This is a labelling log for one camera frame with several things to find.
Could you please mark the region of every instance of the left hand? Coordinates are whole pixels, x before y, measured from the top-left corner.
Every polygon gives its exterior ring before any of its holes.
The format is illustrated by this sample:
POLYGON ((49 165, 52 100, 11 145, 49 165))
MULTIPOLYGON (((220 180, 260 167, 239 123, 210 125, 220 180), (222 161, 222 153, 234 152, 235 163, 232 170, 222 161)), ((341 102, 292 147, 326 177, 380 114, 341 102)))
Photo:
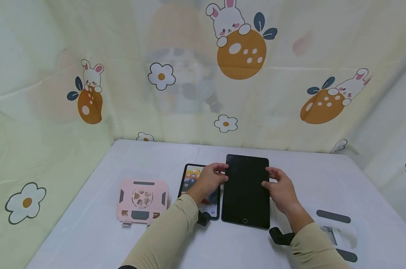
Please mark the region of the left hand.
POLYGON ((228 181, 228 176, 222 174, 228 168, 228 164, 214 163, 205 166, 198 178, 197 182, 191 189, 186 192, 187 195, 195 201, 197 206, 202 202, 202 200, 211 195, 220 184, 228 181))

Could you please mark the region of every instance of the dark blue leaf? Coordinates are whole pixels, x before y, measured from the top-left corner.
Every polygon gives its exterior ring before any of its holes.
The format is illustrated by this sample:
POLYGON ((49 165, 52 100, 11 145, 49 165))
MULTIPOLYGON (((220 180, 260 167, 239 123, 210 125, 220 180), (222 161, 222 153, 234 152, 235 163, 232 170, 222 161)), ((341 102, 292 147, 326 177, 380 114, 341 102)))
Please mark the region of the dark blue leaf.
POLYGON ((74 80, 75 84, 76 84, 76 88, 81 91, 83 89, 83 84, 82 84, 82 80, 80 79, 80 77, 76 77, 76 79, 74 80))
POLYGON ((254 26, 258 32, 261 32, 264 28, 264 24, 266 23, 266 19, 261 12, 258 12, 254 17, 254 26))
POLYGON ((322 89, 328 89, 328 87, 330 87, 333 82, 335 82, 335 77, 329 77, 324 85, 322 85, 322 89))
POLYGON ((75 99, 77 99, 78 96, 79 96, 78 92, 71 91, 67 94, 67 99, 69 99, 70 101, 74 101, 75 99))
POLYGON ((264 32, 263 37, 264 37, 264 39, 267 39, 267 40, 273 40, 277 33, 278 33, 278 30, 276 28, 270 28, 264 32))
POLYGON ((307 93, 310 95, 314 95, 317 94, 319 92, 319 88, 318 87, 311 87, 307 89, 307 93))

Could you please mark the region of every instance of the orange egg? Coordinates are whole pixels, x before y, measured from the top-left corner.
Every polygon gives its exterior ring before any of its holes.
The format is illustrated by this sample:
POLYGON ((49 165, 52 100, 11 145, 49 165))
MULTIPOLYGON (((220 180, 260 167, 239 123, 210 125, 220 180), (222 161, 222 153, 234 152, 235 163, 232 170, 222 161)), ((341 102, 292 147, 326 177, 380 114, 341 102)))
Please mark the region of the orange egg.
POLYGON ((83 89, 77 100, 77 109, 80 117, 88 124, 97 124, 101 121, 101 108, 103 107, 103 97, 101 93, 96 93, 92 86, 89 91, 83 89))
POLYGON ((218 49, 218 65, 225 76, 242 80, 254 76, 266 59, 266 42, 254 30, 246 35, 234 31, 227 37, 225 46, 218 49))
POLYGON ((320 90, 301 108, 300 118, 310 124, 322 124, 337 117, 343 110, 342 101, 345 97, 338 93, 328 94, 328 89, 320 90))

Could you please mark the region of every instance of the beige sleeve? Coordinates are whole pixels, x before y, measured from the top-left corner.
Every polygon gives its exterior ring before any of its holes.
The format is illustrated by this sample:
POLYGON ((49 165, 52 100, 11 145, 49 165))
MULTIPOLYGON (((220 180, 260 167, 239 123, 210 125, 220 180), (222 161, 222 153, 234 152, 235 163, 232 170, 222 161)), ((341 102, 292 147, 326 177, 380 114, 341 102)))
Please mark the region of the beige sleeve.
POLYGON ((186 194, 155 220, 137 241, 123 265, 165 268, 198 220, 198 207, 186 194))
POLYGON ((351 269, 316 223, 299 230, 290 247, 301 269, 351 269))

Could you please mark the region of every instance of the white table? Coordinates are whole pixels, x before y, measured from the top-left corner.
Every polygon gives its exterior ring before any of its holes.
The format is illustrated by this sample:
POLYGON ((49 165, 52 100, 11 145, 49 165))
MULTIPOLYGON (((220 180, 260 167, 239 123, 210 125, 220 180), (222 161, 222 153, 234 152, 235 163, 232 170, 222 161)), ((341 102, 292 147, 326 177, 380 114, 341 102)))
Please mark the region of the white table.
MULTIPOLYGON (((185 164, 225 162, 227 154, 268 158, 270 166, 290 176, 305 206, 360 218, 368 231, 365 268, 406 268, 406 224, 347 156, 118 140, 27 269, 118 268, 146 229, 142 224, 123 228, 115 218, 124 176, 166 181, 170 206, 185 164)), ((273 202, 270 222, 288 232, 273 202)), ((195 226, 172 268, 291 268, 290 259, 288 248, 276 246, 267 230, 218 220, 195 226)))

